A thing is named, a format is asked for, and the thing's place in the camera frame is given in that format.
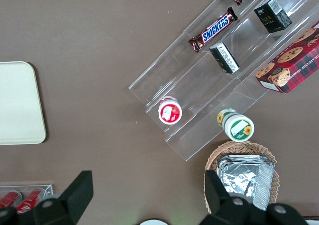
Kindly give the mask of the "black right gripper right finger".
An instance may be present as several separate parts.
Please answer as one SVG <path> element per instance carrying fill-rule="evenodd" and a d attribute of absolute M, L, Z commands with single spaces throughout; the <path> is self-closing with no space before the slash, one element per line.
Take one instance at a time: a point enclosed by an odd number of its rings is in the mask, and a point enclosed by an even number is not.
<path fill-rule="evenodd" d="M 201 225 L 267 225 L 266 212 L 245 198 L 230 196 L 214 170 L 205 171 L 205 195 L 211 210 Z"/>

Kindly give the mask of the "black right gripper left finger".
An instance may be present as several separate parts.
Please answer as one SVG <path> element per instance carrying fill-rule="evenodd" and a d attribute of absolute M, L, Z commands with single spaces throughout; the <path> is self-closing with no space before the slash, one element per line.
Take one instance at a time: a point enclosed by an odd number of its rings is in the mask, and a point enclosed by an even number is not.
<path fill-rule="evenodd" d="M 36 225 L 75 225 L 93 197 L 92 172 L 82 171 L 58 198 L 43 200 L 33 209 Z"/>

